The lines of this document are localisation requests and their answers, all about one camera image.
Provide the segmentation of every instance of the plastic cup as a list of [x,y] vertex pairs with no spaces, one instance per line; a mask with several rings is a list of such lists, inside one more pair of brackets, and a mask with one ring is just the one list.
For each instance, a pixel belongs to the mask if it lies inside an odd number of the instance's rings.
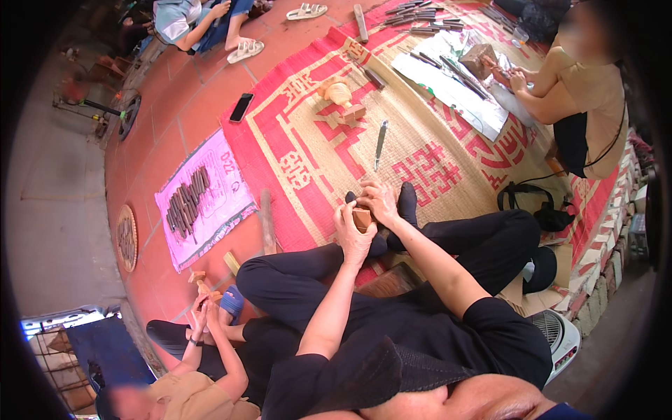
[[520,27],[516,27],[513,30],[513,39],[511,43],[518,48],[521,48],[525,43],[530,39],[530,36],[527,32],[523,31]]

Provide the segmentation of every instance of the blue slipper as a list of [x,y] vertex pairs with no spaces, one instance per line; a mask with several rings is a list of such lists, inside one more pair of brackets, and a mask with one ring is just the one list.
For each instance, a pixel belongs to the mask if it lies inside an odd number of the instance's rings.
[[238,319],[240,318],[241,312],[243,311],[244,302],[245,298],[243,298],[243,295],[238,291],[238,288],[235,284],[229,286],[226,289],[226,292],[222,295],[222,300],[220,300],[219,306],[230,313],[233,317],[231,325],[238,324]]

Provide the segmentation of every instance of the black bag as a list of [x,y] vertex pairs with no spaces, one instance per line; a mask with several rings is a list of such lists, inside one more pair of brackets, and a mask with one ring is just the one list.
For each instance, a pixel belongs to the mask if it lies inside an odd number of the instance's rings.
[[[553,204],[553,196],[550,192],[535,185],[519,184],[509,182],[509,185],[497,194],[497,205],[499,210],[504,210],[504,194],[509,194],[509,207],[517,208],[518,203],[515,199],[515,194],[518,192],[524,193],[545,193],[548,198],[547,202],[542,203],[541,209],[534,213],[534,218],[541,226],[542,230],[546,232],[562,232],[571,222],[574,221],[574,214],[563,212],[562,210],[555,210]],[[563,202],[565,206],[573,206],[570,202]]]

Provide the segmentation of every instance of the wristwatch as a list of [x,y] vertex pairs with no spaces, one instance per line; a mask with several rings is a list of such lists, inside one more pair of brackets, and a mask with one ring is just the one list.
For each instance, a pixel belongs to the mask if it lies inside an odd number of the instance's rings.
[[191,337],[189,337],[189,341],[191,341],[192,343],[194,343],[194,345],[195,345],[196,347],[202,347],[202,346],[203,346],[203,343],[205,343],[205,341],[203,341],[203,340],[201,340],[201,341],[196,341],[195,339],[193,339],[193,338],[191,338]]

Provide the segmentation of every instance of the phone screen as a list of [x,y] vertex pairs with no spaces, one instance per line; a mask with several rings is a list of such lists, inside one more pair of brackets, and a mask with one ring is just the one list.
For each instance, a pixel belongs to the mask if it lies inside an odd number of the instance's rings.
[[247,111],[247,107],[249,107],[250,102],[252,102],[252,98],[254,98],[254,95],[252,93],[242,94],[241,98],[238,99],[238,103],[236,104],[236,108],[231,113],[231,117],[229,118],[229,120],[233,121],[233,122],[242,121],[243,116],[245,115],[245,112]]

